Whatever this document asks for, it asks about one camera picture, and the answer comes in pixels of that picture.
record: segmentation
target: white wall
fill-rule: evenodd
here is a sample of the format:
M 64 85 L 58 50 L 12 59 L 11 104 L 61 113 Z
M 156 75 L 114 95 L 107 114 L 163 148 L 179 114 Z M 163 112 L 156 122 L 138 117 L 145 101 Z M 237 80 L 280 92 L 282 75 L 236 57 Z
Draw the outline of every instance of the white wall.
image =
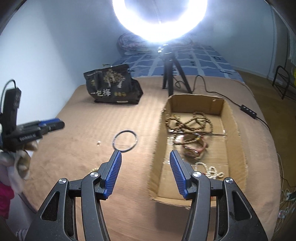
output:
M 268 75 L 274 23 L 264 0 L 208 0 L 206 15 L 192 33 L 235 68 Z
M 0 35 L 0 89 L 22 91 L 18 123 L 55 117 L 83 73 L 119 58 L 124 31 L 104 0 L 28 0 Z

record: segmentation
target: tripod leg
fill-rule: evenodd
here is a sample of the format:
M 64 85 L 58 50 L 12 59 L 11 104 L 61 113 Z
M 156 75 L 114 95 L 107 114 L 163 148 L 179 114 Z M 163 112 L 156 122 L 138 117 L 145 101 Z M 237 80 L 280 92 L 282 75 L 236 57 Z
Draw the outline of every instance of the tripod leg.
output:
M 167 60 L 164 61 L 164 65 L 163 65 L 163 70 L 164 70 L 163 71 L 163 90 L 166 88 L 166 82 L 168 79 L 166 62 Z
M 185 76 L 185 74 L 184 74 L 184 71 L 183 71 L 183 69 L 182 69 L 180 63 L 178 62 L 178 60 L 177 60 L 176 58 L 173 59 L 173 62 L 174 62 L 174 64 L 175 64 L 176 68 L 178 69 L 178 71 L 179 71 L 179 73 L 180 73 L 182 79 L 183 79 L 183 82 L 184 82 L 184 85 L 185 85 L 185 87 L 186 87 L 186 89 L 187 89 L 188 94 L 192 94 L 192 91 L 191 91 L 190 85 L 189 85 L 189 83 L 188 83 L 188 81 L 187 81 L 187 79 L 186 79 L 186 76 Z
M 168 96 L 171 96 L 174 94 L 173 89 L 173 62 L 172 61 L 166 61 L 165 62 L 165 68 L 166 68 L 166 76 L 168 79 Z

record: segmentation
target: pink cloth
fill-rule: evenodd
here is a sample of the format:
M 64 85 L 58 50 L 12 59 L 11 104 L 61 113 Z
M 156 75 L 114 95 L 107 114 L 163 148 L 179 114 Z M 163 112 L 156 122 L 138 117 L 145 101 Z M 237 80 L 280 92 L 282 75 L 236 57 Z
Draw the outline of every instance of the pink cloth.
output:
M 0 216 L 8 219 L 10 200 L 15 197 L 15 194 L 10 186 L 0 183 Z

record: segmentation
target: metal screw cap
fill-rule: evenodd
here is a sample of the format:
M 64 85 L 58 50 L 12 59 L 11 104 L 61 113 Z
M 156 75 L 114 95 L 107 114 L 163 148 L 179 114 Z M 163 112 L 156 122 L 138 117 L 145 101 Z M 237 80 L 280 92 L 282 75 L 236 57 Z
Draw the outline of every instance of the metal screw cap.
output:
M 230 178 L 230 177 L 227 177 L 227 178 L 225 179 L 225 181 L 226 181 L 227 183 L 229 183 L 229 184 L 233 183 L 233 179 Z
M 202 174 L 200 172 L 193 172 L 192 175 L 195 177 L 200 177 Z
M 92 172 L 91 177 L 97 177 L 99 174 L 97 172 Z
M 59 184 L 64 184 L 66 181 L 67 181 L 66 178 L 61 178 L 61 179 L 59 180 Z

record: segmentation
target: electrical outlet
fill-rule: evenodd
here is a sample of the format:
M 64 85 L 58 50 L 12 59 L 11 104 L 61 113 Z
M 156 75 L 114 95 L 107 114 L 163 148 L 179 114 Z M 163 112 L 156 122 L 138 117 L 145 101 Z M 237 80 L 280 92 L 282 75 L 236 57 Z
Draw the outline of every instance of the electrical outlet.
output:
M 286 201 L 294 201 L 295 200 L 295 198 L 289 200 L 291 194 L 292 194 L 291 192 L 286 193 Z

